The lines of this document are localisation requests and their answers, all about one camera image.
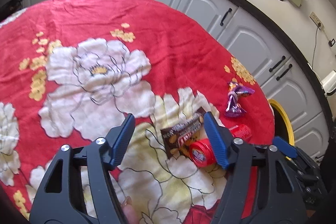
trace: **yellow rim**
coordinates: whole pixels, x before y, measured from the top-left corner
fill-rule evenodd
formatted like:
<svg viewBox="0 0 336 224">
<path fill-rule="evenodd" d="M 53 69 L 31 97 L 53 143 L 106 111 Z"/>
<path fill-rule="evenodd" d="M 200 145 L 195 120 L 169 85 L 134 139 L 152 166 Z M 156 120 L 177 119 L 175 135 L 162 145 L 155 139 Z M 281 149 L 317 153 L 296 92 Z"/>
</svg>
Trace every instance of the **yellow rim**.
<svg viewBox="0 0 336 224">
<path fill-rule="evenodd" d="M 272 107 L 274 107 L 280 113 L 281 117 L 283 118 L 285 122 L 286 128 L 287 128 L 289 144 L 294 145 L 294 132 L 292 129 L 291 122 L 286 114 L 286 111 L 276 100 L 269 99 L 268 102 Z"/>
</svg>

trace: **black countertop edge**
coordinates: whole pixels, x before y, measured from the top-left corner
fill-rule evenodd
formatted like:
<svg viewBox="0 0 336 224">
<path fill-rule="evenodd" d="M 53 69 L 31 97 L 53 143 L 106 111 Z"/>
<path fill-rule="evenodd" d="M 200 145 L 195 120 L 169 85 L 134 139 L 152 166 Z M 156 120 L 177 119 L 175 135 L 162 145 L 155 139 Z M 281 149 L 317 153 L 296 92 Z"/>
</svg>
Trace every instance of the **black countertop edge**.
<svg viewBox="0 0 336 224">
<path fill-rule="evenodd" d="M 320 102 L 323 114 L 327 121 L 329 134 L 332 135 L 334 126 L 329 103 L 326 97 L 324 96 L 324 92 L 323 89 L 321 88 L 320 81 L 318 80 L 315 73 L 308 65 L 308 61 L 303 56 L 302 52 L 289 38 L 289 36 L 273 20 L 271 20 L 267 15 L 265 15 L 253 4 L 251 4 L 247 0 L 229 0 L 229 1 L 236 6 L 243 8 L 254 18 L 256 18 L 261 24 L 263 24 L 280 41 L 280 43 L 282 43 L 282 45 L 286 48 L 286 50 L 292 55 L 294 60 L 299 64 L 300 68 L 305 73 L 308 81 L 310 82 L 311 86 L 314 89 L 314 92 Z"/>
</svg>

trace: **purple candy wrapper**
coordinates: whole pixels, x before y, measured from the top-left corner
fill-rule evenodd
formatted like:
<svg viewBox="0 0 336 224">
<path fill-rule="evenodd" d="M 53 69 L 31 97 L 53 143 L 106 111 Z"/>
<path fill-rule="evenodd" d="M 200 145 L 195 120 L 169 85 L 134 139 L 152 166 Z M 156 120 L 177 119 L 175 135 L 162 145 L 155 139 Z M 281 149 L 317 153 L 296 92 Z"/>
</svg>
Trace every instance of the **purple candy wrapper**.
<svg viewBox="0 0 336 224">
<path fill-rule="evenodd" d="M 225 116 L 227 117 L 239 117 L 246 113 L 241 105 L 238 103 L 240 97 L 246 97 L 254 93 L 254 90 L 243 85 L 239 85 L 236 82 L 229 82 L 229 98 L 227 102 L 227 109 L 225 110 Z"/>
</svg>

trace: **metal screw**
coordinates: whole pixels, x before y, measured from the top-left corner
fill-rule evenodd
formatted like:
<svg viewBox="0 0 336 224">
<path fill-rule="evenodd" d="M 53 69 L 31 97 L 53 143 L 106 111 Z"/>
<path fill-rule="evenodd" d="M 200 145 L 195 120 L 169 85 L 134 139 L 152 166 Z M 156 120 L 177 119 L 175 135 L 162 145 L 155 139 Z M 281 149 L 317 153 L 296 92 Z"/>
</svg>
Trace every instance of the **metal screw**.
<svg viewBox="0 0 336 224">
<path fill-rule="evenodd" d="M 276 151 L 278 151 L 278 148 L 277 148 L 275 145 L 270 145 L 270 146 L 269 146 L 269 149 L 270 149 L 272 152 L 276 152 Z"/>
<path fill-rule="evenodd" d="M 241 138 L 234 138 L 233 139 L 233 142 L 235 143 L 235 144 L 243 144 L 243 140 L 241 139 Z"/>
<path fill-rule="evenodd" d="M 106 140 L 104 138 L 98 138 L 98 139 L 96 139 L 96 144 L 101 145 L 101 144 L 105 143 L 105 141 Z"/>
<path fill-rule="evenodd" d="M 68 144 L 65 144 L 65 145 L 61 146 L 62 151 L 68 151 L 69 149 L 70 149 L 70 145 L 68 145 Z"/>
</svg>

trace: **white wall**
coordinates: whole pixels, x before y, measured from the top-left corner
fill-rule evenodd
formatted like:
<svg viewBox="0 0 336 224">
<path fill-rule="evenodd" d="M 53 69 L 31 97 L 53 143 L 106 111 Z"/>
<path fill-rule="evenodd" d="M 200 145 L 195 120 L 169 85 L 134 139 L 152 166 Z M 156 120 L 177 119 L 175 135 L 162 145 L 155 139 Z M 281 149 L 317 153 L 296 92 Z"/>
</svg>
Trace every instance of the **white wall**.
<svg viewBox="0 0 336 224">
<path fill-rule="evenodd" d="M 329 39 L 336 39 L 336 10 L 328 0 L 302 0 L 298 8 L 288 0 L 248 0 L 270 17 L 293 40 L 308 62 L 312 63 L 316 25 L 309 18 L 315 12 L 325 26 Z M 324 78 L 333 69 L 336 70 L 336 45 L 331 49 L 324 32 L 318 31 L 317 47 L 314 59 L 314 71 Z M 336 116 L 336 95 L 328 98 L 333 116 Z"/>
</svg>

